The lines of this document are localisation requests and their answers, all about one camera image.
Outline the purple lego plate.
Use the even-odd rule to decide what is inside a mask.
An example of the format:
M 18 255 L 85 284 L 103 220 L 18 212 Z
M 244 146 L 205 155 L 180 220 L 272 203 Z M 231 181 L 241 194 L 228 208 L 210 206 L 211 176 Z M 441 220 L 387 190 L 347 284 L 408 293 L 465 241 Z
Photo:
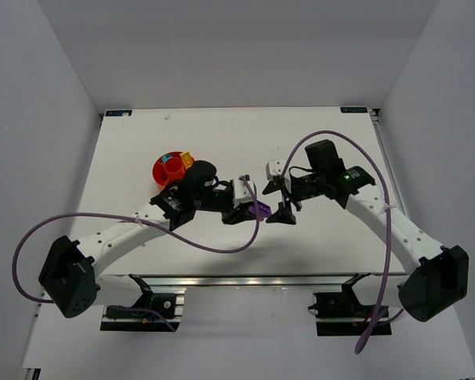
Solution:
M 271 208 L 267 204 L 262 203 L 262 202 L 258 202 L 257 207 L 255 207 L 254 204 L 252 203 L 249 206 L 249 211 L 253 215 L 259 215 L 261 218 L 268 218 L 269 216 L 272 215 Z

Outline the long yellow lego plate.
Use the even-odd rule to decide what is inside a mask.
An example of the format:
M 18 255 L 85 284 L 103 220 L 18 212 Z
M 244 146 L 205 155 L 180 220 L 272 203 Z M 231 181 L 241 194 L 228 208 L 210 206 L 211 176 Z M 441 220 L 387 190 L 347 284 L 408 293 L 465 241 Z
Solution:
M 180 153 L 180 159 L 186 169 L 193 165 L 194 159 L 188 151 Z

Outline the cyan rounded lego brick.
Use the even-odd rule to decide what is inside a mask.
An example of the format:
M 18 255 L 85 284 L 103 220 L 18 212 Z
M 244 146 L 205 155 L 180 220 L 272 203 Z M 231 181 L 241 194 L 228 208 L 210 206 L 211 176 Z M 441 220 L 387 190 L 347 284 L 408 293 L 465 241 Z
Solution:
M 169 155 L 169 154 L 166 154 L 164 156 L 161 157 L 161 163 L 162 164 L 165 164 L 172 156 Z

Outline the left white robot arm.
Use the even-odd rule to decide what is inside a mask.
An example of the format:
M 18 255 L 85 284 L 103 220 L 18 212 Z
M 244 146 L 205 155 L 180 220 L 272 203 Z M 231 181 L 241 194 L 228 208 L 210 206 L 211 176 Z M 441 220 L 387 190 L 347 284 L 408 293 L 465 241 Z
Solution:
M 226 225 L 258 221 L 257 190 L 249 176 L 220 181 L 208 161 L 195 161 L 181 179 L 168 183 L 132 216 L 78 240 L 56 239 L 39 276 L 66 318 L 93 305 L 150 313 L 153 292 L 138 275 L 107 275 L 105 269 L 134 249 L 191 222 L 196 212 L 219 213 Z

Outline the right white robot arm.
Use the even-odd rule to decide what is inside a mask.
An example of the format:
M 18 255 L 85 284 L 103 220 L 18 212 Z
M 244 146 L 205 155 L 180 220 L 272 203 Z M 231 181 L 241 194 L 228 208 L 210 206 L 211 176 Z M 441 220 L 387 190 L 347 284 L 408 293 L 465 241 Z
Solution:
M 363 222 L 404 270 L 391 277 L 354 276 L 342 285 L 337 310 L 357 310 L 380 301 L 425 322 L 467 295 L 469 256 L 463 248 L 446 247 L 392 207 L 368 172 L 359 166 L 345 167 L 333 142 L 312 143 L 305 152 L 310 167 L 301 177 L 290 175 L 283 161 L 267 163 L 263 193 L 282 194 L 278 210 L 267 221 L 294 225 L 293 212 L 301 210 L 303 200 L 325 196 Z

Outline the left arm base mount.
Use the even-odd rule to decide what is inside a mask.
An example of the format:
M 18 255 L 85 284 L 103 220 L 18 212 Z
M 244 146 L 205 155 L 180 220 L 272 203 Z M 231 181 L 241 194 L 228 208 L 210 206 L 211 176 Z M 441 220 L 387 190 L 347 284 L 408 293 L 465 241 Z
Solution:
M 174 333 L 183 314 L 184 292 L 153 288 L 138 275 L 102 279 L 103 332 Z

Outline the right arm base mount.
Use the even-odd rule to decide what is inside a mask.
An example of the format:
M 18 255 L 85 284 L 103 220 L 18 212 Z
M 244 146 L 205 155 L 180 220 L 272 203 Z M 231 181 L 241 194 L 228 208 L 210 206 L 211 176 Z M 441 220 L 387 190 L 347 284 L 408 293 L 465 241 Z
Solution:
M 307 307 L 319 337 L 357 337 L 371 322 L 382 276 L 372 273 L 309 275 L 313 304 Z

